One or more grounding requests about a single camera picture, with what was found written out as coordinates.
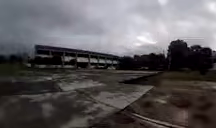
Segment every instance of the sky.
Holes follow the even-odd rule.
[[[163,53],[176,39],[216,50],[216,0],[0,0],[1,53]]]

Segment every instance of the flat roof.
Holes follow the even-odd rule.
[[[112,56],[115,58],[119,58],[119,56],[107,54],[107,53],[100,53],[94,51],[87,51],[87,50],[80,50],[80,49],[73,49],[73,48],[62,48],[62,47],[54,47],[54,46],[47,46],[47,45],[35,45],[36,50],[53,50],[53,51],[61,51],[61,52],[76,52],[76,53],[85,53],[85,54],[95,54],[101,56]]]

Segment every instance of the treeline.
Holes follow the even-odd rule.
[[[134,57],[124,56],[120,59],[119,69],[121,70],[162,70],[166,67],[164,54],[151,53],[148,55],[135,55]]]
[[[28,55],[26,53],[11,54],[11,55],[0,54],[0,64],[3,64],[3,63],[23,63],[27,59],[28,59]]]
[[[182,70],[191,69],[205,74],[213,67],[212,49],[200,45],[188,46],[184,40],[170,42],[167,55],[151,53],[122,57],[120,69]]]

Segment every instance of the ground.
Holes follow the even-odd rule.
[[[194,74],[197,73],[166,72],[137,81],[136,84],[153,83],[155,87],[95,127],[216,128],[216,76],[210,77],[216,72],[197,77]]]
[[[157,72],[21,70],[0,76],[0,127],[90,127],[153,86],[125,84]]]
[[[0,127],[216,128],[216,71],[4,73]]]

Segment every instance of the building facade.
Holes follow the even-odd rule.
[[[57,58],[56,63],[49,63],[49,58]],[[119,63],[119,57],[111,54],[45,45],[35,45],[35,60],[37,59],[44,60],[37,65],[75,68],[115,68]]]

